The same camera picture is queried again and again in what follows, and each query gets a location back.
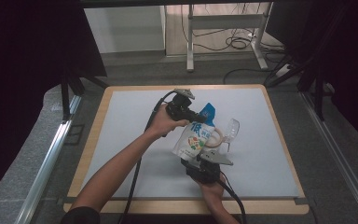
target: sleeve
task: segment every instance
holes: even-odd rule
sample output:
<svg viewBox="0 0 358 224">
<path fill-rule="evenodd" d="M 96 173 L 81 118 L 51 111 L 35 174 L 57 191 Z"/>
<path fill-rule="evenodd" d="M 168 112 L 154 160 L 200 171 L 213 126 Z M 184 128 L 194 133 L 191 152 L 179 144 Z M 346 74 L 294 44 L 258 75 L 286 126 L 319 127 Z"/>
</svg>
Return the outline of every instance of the sleeve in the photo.
<svg viewBox="0 0 358 224">
<path fill-rule="evenodd" d="M 99 224 L 100 214 L 90 207 L 77 207 L 63 216 L 61 224 Z"/>
</svg>

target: wooden border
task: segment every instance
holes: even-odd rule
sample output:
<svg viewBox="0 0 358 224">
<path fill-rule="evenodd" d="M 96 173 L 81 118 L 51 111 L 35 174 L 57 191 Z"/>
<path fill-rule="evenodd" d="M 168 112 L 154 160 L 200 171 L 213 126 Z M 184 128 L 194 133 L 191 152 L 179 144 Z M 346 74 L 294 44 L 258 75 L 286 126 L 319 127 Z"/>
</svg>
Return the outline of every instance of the wooden border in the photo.
<svg viewBox="0 0 358 224">
<path fill-rule="evenodd" d="M 263 85 L 187 85 L 187 86 L 123 86 L 123 87 L 109 87 L 103 94 L 100 106 L 98 108 L 95 120 L 89 132 L 89 138 L 85 145 L 80 162 L 77 166 L 72 185 L 69 188 L 68 198 L 75 198 L 81 190 L 83 180 L 90 167 L 91 159 L 94 150 L 97 147 L 98 137 L 103 127 L 103 121 L 109 107 L 110 100 L 115 91 L 171 91 L 173 89 L 191 89 L 191 90 L 225 90 L 225 89 L 261 89 L 266 99 L 269 112 L 275 124 L 275 128 L 281 139 L 282 147 L 293 178 L 296 182 L 299 197 L 304 199 L 305 194 L 296 174 L 295 166 L 293 165 L 287 145 L 284 141 L 281 128 L 276 119 L 271 101 L 267 94 L 266 88 Z M 103 208 L 103 213 L 121 213 L 124 211 L 127 201 L 109 201 Z M 235 201 L 223 201 L 225 208 L 231 214 L 240 214 L 241 210 Z M 303 215 L 309 212 L 307 204 L 296 204 L 294 199 L 276 199 L 276 200 L 243 200 L 242 201 L 247 214 L 296 214 Z M 64 204 L 64 210 L 68 211 L 70 203 Z M 202 200 L 193 201 L 151 201 L 151 200 L 133 200 L 131 203 L 130 213 L 134 214 L 209 214 L 208 209 Z"/>
</svg>

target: person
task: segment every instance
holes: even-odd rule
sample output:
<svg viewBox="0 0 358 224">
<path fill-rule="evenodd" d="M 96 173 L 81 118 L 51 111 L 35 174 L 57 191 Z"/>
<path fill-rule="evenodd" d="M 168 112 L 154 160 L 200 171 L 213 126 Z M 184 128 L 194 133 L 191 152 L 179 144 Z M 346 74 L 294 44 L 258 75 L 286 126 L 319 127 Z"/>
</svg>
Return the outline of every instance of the person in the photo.
<svg viewBox="0 0 358 224">
<path fill-rule="evenodd" d="M 189 123 L 188 120 L 175 121 L 171 119 L 166 113 L 165 107 L 166 105 L 162 105 L 158 109 L 150 127 L 144 133 L 118 152 L 93 175 L 78 194 L 68 213 L 63 216 L 61 224 L 99 223 L 99 213 L 104 205 L 114 195 L 150 145 L 176 127 L 184 127 Z M 219 184 L 197 183 L 200 185 L 208 209 L 219 224 L 238 223 L 223 206 L 224 190 Z"/>
</svg>

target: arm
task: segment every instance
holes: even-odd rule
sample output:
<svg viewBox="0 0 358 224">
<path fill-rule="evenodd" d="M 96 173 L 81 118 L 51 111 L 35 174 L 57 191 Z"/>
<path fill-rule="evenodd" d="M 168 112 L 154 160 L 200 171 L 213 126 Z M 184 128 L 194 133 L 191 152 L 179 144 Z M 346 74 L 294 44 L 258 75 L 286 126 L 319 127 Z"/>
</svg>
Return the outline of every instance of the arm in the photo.
<svg viewBox="0 0 358 224">
<path fill-rule="evenodd" d="M 100 212 L 150 145 L 177 126 L 188 124 L 187 120 L 172 120 L 166 113 L 165 106 L 159 108 L 152 124 L 143 134 L 94 174 L 77 196 L 71 209 L 87 206 Z"/>
<path fill-rule="evenodd" d="M 220 179 L 226 181 L 222 175 L 220 175 Z M 217 223 L 238 224 L 238 221 L 223 206 L 223 187 L 216 182 L 213 184 L 196 182 L 199 184 L 206 205 Z"/>
</svg>

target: white board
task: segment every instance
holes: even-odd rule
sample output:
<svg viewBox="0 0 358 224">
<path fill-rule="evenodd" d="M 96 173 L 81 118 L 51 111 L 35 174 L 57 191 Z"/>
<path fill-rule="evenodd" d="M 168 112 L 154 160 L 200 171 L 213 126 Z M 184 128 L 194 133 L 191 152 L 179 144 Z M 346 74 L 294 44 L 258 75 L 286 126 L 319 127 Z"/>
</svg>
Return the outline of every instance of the white board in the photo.
<svg viewBox="0 0 358 224">
<path fill-rule="evenodd" d="M 234 162 L 221 165 L 239 197 L 297 197 L 298 189 L 282 142 L 261 89 L 191 90 L 196 96 L 189 107 L 200 112 L 211 103 L 213 123 L 224 131 L 230 119 L 241 127 L 236 139 L 223 144 L 220 152 Z M 89 170 L 83 182 L 145 129 L 157 101 L 168 91 L 114 91 Z M 199 198 L 198 185 L 186 175 L 180 158 L 172 153 L 184 128 L 176 128 L 156 141 L 143 155 L 134 197 Z M 128 197 L 134 169 L 114 197 Z"/>
</svg>

